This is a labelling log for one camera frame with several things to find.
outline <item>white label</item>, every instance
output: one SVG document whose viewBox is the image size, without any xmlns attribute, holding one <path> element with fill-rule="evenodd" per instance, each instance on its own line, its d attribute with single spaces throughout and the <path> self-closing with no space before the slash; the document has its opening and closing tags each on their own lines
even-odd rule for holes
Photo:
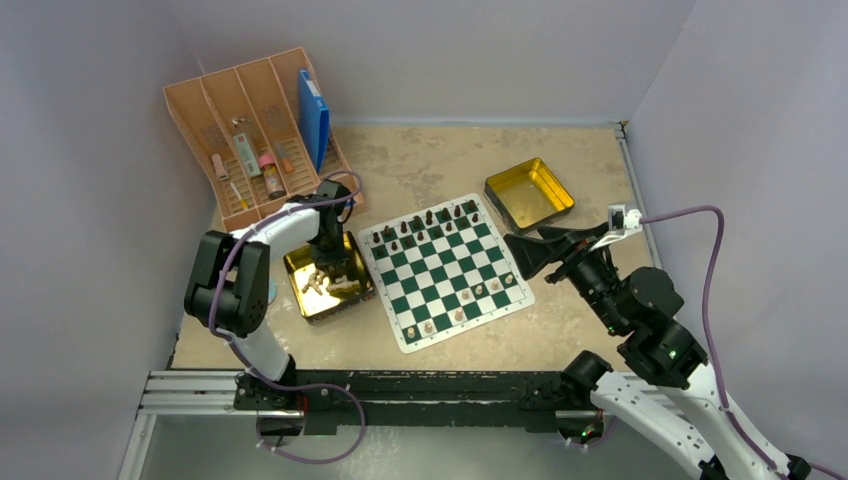
<svg viewBox="0 0 848 480">
<path fill-rule="evenodd" d="M 309 91 L 312 92 L 313 97 L 320 97 L 321 96 L 321 94 L 318 93 L 318 88 L 316 88 L 315 84 L 312 83 L 312 80 L 307 80 L 306 86 L 309 87 Z"/>
</svg>

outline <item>yellow marker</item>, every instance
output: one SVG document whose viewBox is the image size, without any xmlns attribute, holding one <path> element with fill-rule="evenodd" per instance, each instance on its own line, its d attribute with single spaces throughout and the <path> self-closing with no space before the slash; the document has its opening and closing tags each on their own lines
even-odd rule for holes
<svg viewBox="0 0 848 480">
<path fill-rule="evenodd" d="M 230 187 L 233 188 L 233 192 L 235 192 L 236 198 L 239 199 L 239 203 L 241 204 L 242 210 L 247 210 L 247 202 L 245 202 L 244 199 L 241 197 L 241 193 L 239 193 L 238 188 L 236 188 L 236 184 L 230 182 Z"/>
</svg>

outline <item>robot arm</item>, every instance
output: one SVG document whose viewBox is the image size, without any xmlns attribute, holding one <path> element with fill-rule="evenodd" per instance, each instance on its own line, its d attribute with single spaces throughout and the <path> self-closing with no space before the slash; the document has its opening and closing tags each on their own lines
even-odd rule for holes
<svg viewBox="0 0 848 480">
<path fill-rule="evenodd" d="M 326 205 L 328 200 L 350 194 L 344 185 L 325 180 L 313 195 L 293 197 L 283 205 L 279 218 L 254 232 L 238 252 L 234 280 L 227 280 L 218 302 L 215 329 L 230 337 L 246 364 L 279 382 L 294 372 L 294 361 L 280 348 L 264 321 L 268 308 L 269 265 L 288 252 L 310 244 L 317 269 L 333 281 L 348 260 L 342 223 L 338 217 L 345 203 Z M 226 257 L 237 240 L 254 226 L 225 234 L 207 232 L 200 241 L 184 301 L 185 311 L 205 326 L 215 287 Z"/>
<path fill-rule="evenodd" d="M 613 205 L 609 221 L 592 229 L 540 227 L 541 239 L 507 235 L 505 240 L 526 279 L 549 263 L 562 262 L 545 280 L 551 284 L 571 281 L 608 333 L 626 337 L 618 352 L 627 366 L 679 407 L 691 425 L 673 420 L 670 412 L 650 399 L 639 398 L 620 374 L 590 352 L 583 352 L 564 372 L 571 388 L 582 388 L 595 406 L 627 421 L 675 458 L 692 478 L 806 478 L 810 467 L 804 459 L 775 448 L 732 400 L 733 419 L 722 408 L 706 352 L 674 319 L 683 299 L 668 274 L 642 267 L 619 279 L 609 245 L 641 232 L 640 220 L 638 209 Z M 750 442 L 777 468 L 769 468 Z"/>
</svg>

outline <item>beige tabletop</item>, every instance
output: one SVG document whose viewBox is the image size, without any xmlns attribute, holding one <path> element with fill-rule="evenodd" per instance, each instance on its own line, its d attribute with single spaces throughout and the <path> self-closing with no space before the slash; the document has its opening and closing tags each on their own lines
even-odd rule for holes
<svg viewBox="0 0 848 480">
<path fill-rule="evenodd" d="M 575 199 L 557 226 L 595 226 L 606 220 L 608 204 L 633 200 L 611 129 L 357 126 L 337 127 L 334 134 L 365 182 L 367 209 L 347 224 L 354 233 L 469 193 L 484 198 L 486 177 L 533 157 L 542 158 Z M 506 233 L 492 206 L 484 205 Z M 213 224 L 222 230 L 220 220 Z M 612 253 L 622 278 L 650 264 L 642 236 L 613 245 Z M 561 370 L 588 349 L 624 369 L 615 351 L 622 339 L 606 334 L 569 282 L 548 285 L 543 277 L 529 282 L 535 305 L 407 355 L 398 348 L 379 299 L 307 324 L 280 260 L 271 266 L 278 295 L 266 321 L 299 368 Z M 172 367 L 240 365 L 221 340 L 186 317 Z"/>
</svg>

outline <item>pink cap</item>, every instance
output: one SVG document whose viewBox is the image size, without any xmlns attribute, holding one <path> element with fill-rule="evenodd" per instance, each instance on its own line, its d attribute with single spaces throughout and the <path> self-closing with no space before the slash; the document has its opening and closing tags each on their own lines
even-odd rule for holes
<svg viewBox="0 0 848 480">
<path fill-rule="evenodd" d="M 270 153 L 266 153 L 259 157 L 259 168 L 267 167 L 268 165 L 274 164 L 274 156 Z"/>
</svg>

